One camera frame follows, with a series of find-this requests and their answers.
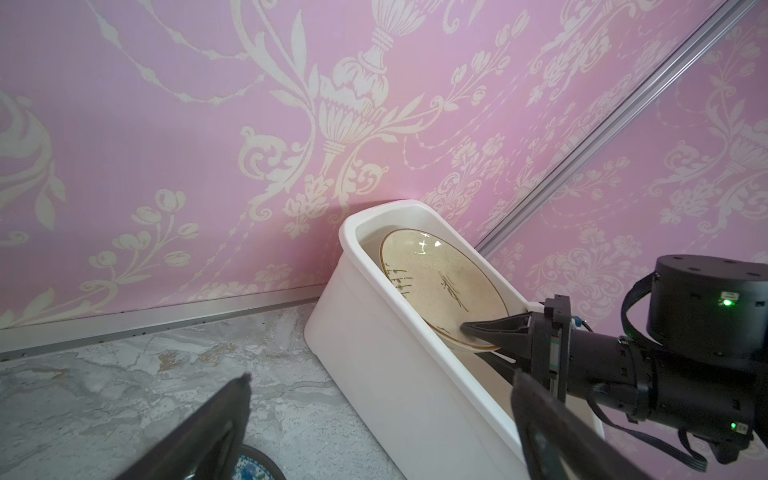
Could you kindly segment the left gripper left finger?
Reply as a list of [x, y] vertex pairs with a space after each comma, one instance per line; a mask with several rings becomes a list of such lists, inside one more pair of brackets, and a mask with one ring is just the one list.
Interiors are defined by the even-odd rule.
[[226, 383], [120, 479], [230, 479], [250, 415], [251, 375]]

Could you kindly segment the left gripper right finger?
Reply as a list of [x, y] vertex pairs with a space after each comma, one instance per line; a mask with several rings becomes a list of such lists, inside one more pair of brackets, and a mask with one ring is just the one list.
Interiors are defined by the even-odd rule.
[[530, 375], [515, 374], [511, 407], [532, 479], [647, 479]]

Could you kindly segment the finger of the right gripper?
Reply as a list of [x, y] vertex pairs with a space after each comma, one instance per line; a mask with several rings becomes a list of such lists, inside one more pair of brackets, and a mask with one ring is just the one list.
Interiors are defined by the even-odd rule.
[[464, 322], [460, 329], [467, 336], [495, 345], [501, 355], [515, 360], [529, 360], [532, 316], [532, 313], [522, 313], [492, 321]]
[[526, 359], [521, 361], [511, 361], [506, 357], [497, 355], [495, 352], [484, 352], [479, 354], [479, 358], [488, 364], [496, 373], [504, 378], [509, 384], [515, 382], [515, 376], [518, 372], [529, 373], [530, 362]]

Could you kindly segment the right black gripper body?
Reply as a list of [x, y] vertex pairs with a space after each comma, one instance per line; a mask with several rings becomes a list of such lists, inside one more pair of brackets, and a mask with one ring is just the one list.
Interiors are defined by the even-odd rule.
[[562, 295], [546, 299], [529, 327], [530, 375], [556, 398], [570, 394], [632, 420], [650, 417], [654, 371], [639, 345], [576, 328], [570, 299]]

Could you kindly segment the small teal patterned plate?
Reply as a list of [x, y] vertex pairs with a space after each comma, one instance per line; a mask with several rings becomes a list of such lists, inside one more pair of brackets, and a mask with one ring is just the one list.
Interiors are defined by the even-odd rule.
[[243, 445], [232, 476], [233, 480], [285, 480], [279, 466], [258, 449]]

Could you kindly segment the cream plate with plant motif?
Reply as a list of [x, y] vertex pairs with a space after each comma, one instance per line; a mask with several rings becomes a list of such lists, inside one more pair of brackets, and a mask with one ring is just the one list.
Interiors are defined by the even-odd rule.
[[497, 288], [466, 254], [435, 235], [398, 229], [384, 237], [379, 255], [392, 285], [448, 345], [474, 353], [496, 349], [461, 330], [465, 322], [509, 315]]

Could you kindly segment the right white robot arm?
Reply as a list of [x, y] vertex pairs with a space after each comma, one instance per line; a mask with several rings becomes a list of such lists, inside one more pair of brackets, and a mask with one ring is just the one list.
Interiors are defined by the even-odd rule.
[[542, 312], [466, 322], [494, 346], [485, 362], [506, 380], [529, 375], [557, 399], [585, 400], [599, 419], [624, 413], [625, 432], [703, 472], [706, 442], [723, 465], [767, 436], [767, 268], [689, 254], [658, 258], [626, 294], [626, 316], [649, 303], [647, 325], [622, 319], [623, 335], [595, 333], [567, 296]]

